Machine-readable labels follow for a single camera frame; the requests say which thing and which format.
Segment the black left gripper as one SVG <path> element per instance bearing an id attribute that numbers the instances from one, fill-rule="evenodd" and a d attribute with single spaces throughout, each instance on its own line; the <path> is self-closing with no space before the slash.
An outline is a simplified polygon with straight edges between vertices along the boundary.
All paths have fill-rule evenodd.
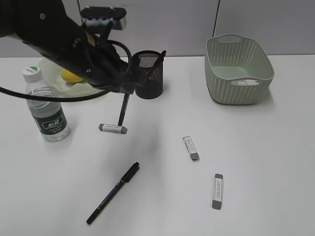
<path id="1" fill-rule="evenodd" d="M 121 60 L 120 56 L 111 48 L 84 49 L 84 57 L 91 77 L 87 81 L 97 89 L 117 93 L 134 93 L 136 87 L 143 85 L 143 78 L 138 69 L 139 60 L 133 59 L 130 50 L 124 44 L 117 44 L 122 48 L 128 61 Z"/>

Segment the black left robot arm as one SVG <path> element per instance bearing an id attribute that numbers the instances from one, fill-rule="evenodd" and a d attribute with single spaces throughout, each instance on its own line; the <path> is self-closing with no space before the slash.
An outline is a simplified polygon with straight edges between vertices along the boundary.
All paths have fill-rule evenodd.
<path id="1" fill-rule="evenodd" d="M 139 62 L 121 60 L 109 40 L 123 28 L 124 8 L 86 7 L 83 24 L 74 22 L 60 0 L 3 0 L 0 35 L 15 38 L 96 89 L 127 92 L 142 83 Z"/>

